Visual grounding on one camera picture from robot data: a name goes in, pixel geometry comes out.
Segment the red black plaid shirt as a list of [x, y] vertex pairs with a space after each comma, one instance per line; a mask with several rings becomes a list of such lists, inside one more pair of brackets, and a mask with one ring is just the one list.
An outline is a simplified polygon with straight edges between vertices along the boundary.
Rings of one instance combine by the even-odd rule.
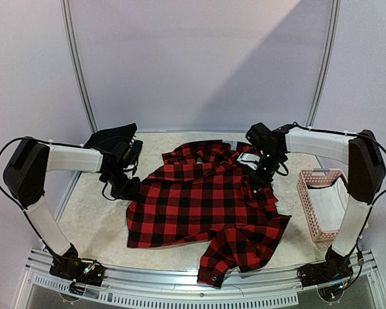
[[163, 165], [140, 184], [126, 217], [129, 248], [206, 241], [198, 283], [220, 288], [226, 272], [264, 267], [290, 217], [277, 211], [269, 185], [240, 164], [247, 143], [202, 140], [162, 156]]

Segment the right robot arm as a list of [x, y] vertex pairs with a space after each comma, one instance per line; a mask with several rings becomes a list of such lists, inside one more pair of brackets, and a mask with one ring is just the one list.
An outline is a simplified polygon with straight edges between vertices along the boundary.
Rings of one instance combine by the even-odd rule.
[[347, 166], [347, 208], [338, 234], [327, 251], [327, 261], [321, 264], [319, 271], [324, 280], [334, 280], [344, 271], [342, 258], [348, 259], [354, 251], [386, 175], [382, 147], [373, 132], [313, 129], [297, 123], [271, 130], [259, 122], [247, 131], [246, 139], [261, 154], [255, 173], [265, 186], [271, 184], [289, 153], [328, 158]]

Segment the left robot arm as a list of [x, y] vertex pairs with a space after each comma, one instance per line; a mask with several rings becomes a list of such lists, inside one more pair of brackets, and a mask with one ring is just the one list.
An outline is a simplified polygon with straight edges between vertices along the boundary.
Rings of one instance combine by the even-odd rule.
[[111, 187], [110, 200], [131, 200], [140, 179], [130, 176], [139, 153], [133, 141], [124, 136], [90, 140], [84, 145], [51, 143], [29, 136], [16, 138], [18, 145], [3, 171], [3, 181], [11, 197], [24, 212], [29, 224], [54, 256], [62, 256], [58, 269], [68, 279], [83, 273], [77, 253], [50, 213], [44, 197], [46, 174], [50, 171], [97, 173]]

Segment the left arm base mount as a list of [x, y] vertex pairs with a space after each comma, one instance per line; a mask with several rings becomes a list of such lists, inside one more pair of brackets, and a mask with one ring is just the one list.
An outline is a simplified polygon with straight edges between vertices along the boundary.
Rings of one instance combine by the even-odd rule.
[[76, 283], [101, 286], [105, 271], [106, 268], [95, 259], [54, 256], [49, 273]]

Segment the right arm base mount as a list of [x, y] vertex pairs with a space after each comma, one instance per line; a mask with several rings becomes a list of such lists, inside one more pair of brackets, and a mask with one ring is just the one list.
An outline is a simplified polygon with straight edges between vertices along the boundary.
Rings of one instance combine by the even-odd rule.
[[341, 259], [332, 258], [321, 263], [303, 265], [297, 269], [297, 277], [300, 279], [303, 287], [340, 281], [338, 289], [345, 290], [360, 276], [364, 264], [363, 256], [359, 256], [357, 262], [360, 268], [356, 277], [354, 277], [350, 259], [343, 257]]

